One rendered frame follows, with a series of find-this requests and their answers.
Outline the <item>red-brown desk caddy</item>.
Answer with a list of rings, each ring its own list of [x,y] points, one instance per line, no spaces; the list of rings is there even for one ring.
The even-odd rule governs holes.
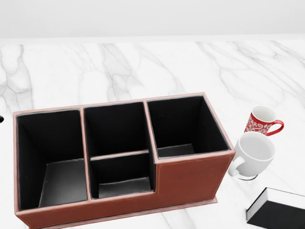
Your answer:
[[[215,203],[235,154],[204,93],[15,112],[13,134],[31,229]]]

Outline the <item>plain white mug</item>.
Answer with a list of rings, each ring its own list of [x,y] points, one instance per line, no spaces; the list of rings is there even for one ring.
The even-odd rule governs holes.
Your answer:
[[[228,169],[232,177],[253,180],[262,173],[275,157],[274,143],[259,132],[245,132],[235,145],[235,155]]]

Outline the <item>red patterned mug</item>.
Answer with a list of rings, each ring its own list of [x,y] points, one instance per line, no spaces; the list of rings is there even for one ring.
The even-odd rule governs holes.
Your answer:
[[[280,124],[281,126],[269,132],[270,127],[275,124]],[[276,119],[276,112],[273,109],[259,105],[252,109],[244,132],[255,131],[266,136],[271,136],[279,133],[283,128],[283,121]]]

